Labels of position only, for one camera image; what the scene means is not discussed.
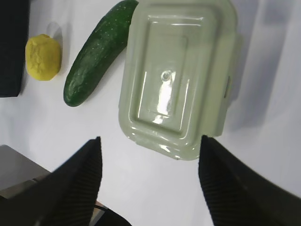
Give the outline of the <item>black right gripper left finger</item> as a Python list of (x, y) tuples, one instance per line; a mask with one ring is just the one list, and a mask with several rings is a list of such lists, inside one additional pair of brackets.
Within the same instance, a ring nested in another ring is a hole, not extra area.
[(88, 226), (102, 180), (101, 139), (87, 141), (61, 167), (0, 204), (2, 226)]

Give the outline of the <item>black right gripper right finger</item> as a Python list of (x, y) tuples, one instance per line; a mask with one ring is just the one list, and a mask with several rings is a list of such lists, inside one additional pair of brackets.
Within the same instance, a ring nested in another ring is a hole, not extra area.
[(299, 226), (301, 199), (202, 136), (198, 176), (215, 226)]

